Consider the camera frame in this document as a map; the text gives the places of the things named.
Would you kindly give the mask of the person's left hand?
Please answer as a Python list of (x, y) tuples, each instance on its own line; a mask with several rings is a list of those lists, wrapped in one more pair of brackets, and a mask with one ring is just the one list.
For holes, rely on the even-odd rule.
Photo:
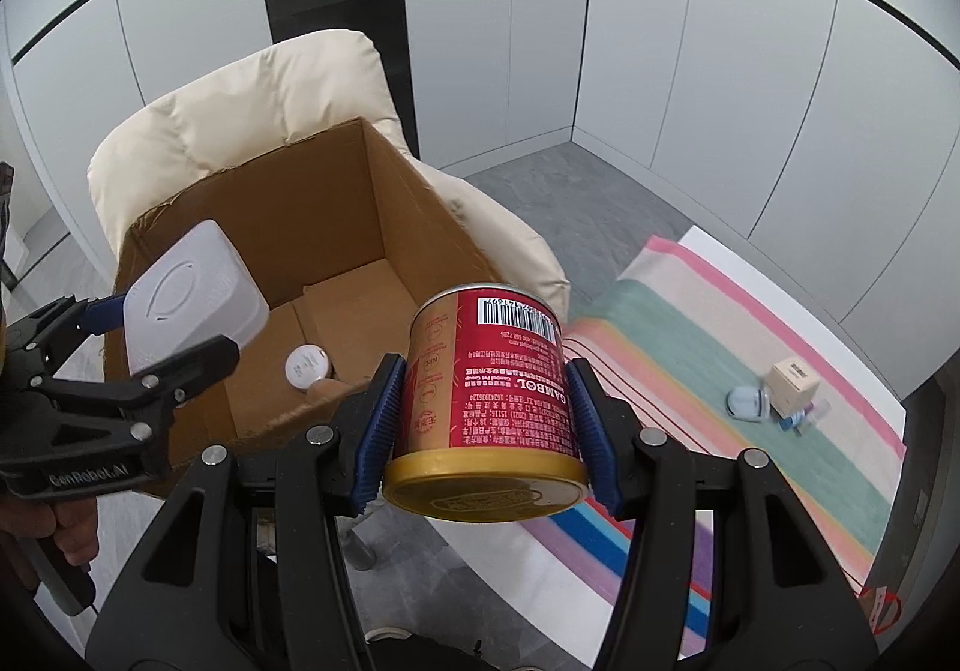
[(26, 502), (3, 494), (0, 501), (2, 551), (21, 583), (34, 593), (39, 577), (18, 540), (52, 538), (70, 565), (80, 567), (98, 556), (98, 501), (94, 497), (55, 504)]

